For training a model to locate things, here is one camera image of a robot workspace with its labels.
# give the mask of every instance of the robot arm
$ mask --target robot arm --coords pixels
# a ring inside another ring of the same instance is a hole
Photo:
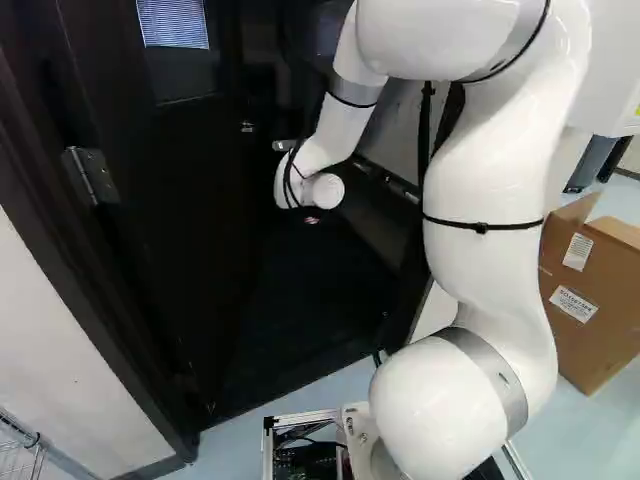
[[[385,362],[369,392],[381,438],[412,480],[462,478],[554,389],[557,357],[538,288],[541,219],[590,46],[583,0],[358,0],[343,27],[334,66],[350,98],[387,76],[467,82],[423,204],[429,266],[459,313]],[[322,190],[314,174],[352,153],[374,108],[348,105],[346,91],[327,95],[318,131],[295,159],[291,183],[309,202],[306,190]]]

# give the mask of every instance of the gray floor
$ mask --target gray floor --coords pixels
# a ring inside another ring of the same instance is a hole
[[[602,188],[599,185],[589,189]],[[564,196],[568,203],[577,197]],[[640,182],[614,175],[592,218],[615,215],[640,225]],[[216,426],[203,435],[198,462],[167,480],[258,480],[260,433],[267,415],[337,408],[366,400],[371,359]],[[593,397],[560,379],[545,409],[514,439],[536,480],[637,480],[640,478],[640,359]],[[502,457],[507,480],[515,478]]]

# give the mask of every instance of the black strap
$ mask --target black strap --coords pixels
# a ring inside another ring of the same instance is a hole
[[[540,220],[536,220],[535,222],[527,222],[527,223],[508,223],[508,224],[489,224],[485,222],[466,223],[466,222],[454,222],[452,220],[442,220],[441,218],[430,217],[426,213],[423,213],[422,216],[424,217],[425,220],[431,223],[437,223],[438,225],[444,225],[446,227],[473,230],[474,232],[480,235],[484,235],[489,230],[502,230],[502,231],[527,230],[529,228],[542,225],[542,223],[544,222],[544,218],[541,218]]]
[[[352,107],[352,108],[371,108],[371,107],[375,107],[377,105],[377,103],[378,103],[378,102],[373,102],[373,103],[369,103],[367,105],[358,105],[357,103],[351,103],[348,100],[340,98],[335,93],[333,93],[331,90],[327,90],[327,93],[329,95],[331,95],[333,98],[335,98],[336,100],[338,100],[340,103],[346,105],[347,107]]]

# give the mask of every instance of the wire basket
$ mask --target wire basket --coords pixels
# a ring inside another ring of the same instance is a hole
[[[22,442],[0,444],[0,480],[38,480],[46,450],[41,445],[31,449]]]
[[[0,480],[38,480],[46,452],[39,434],[0,409]]]
[[[76,480],[101,480],[0,406],[0,480],[38,480],[45,462]]]

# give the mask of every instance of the white wall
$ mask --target white wall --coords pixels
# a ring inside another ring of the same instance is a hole
[[[2,209],[0,405],[105,479],[174,454]]]
[[[640,137],[631,141],[618,166],[630,172],[640,173]]]

